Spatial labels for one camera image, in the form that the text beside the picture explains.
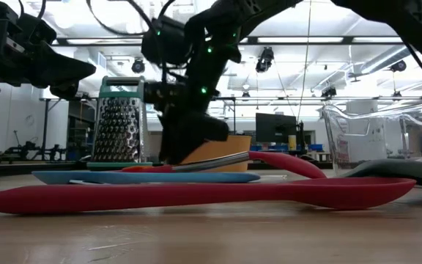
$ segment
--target wooden table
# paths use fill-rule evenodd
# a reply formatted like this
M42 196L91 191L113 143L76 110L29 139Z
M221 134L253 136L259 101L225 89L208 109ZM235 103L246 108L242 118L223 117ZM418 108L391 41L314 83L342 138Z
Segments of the wooden table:
M39 182L0 178L0 190L31 184ZM422 188L365 211L247 202L74 216L0 214L0 263L417 264Z

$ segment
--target red silicone spoon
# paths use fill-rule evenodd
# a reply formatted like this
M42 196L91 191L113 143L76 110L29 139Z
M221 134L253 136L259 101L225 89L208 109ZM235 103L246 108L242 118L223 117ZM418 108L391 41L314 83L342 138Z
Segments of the red silicone spoon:
M248 151L244 153L237 153L228 155L222 158L214 158L207 161L195 162L192 164L183 164L178 166L164 165L150 168L138 168L128 167L124 168L123 172L197 172L206 169L214 169L220 166L237 164L243 161L249 160L261 160L265 163L277 167L279 169L285 169L290 172L297 173L299 175L309 177L311 179L323 179L326 178L323 171L317 166L313 165L308 161L304 161L301 158L296 158L291 155L283 153L265 153L259 151Z
M259 200L291 200L326 208L358 210L394 201L415 183L409 179L364 177L276 184L27 186L0 191L0 213L77 213Z

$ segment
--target camera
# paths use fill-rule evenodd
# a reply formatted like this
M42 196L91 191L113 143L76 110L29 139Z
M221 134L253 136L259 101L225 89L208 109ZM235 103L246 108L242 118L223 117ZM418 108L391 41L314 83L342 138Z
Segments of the camera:
M146 67L144 66L143 59L142 58L135 58L135 62L133 63L131 70L134 73L143 73L144 70L146 70Z
M258 58L255 70L257 73L264 73L271 67L271 61L274 60L275 54L271 47L264 47L262 55Z

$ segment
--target spatula head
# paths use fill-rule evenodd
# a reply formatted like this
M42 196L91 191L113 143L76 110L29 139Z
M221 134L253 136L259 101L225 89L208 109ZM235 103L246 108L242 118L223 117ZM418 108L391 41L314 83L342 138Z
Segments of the spatula head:
M288 199L340 210L360 210L392 202L410 191L415 180L402 178L331 178L291 182Z

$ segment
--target blue plate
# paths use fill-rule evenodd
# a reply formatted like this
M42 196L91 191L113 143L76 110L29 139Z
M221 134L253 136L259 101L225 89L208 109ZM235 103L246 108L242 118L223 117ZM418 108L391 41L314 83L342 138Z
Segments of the blue plate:
M93 183L247 183L259 180L260 176L238 172L183 172L183 173L137 173L137 172L77 172L43 171L32 172L46 184L68 184L70 180Z

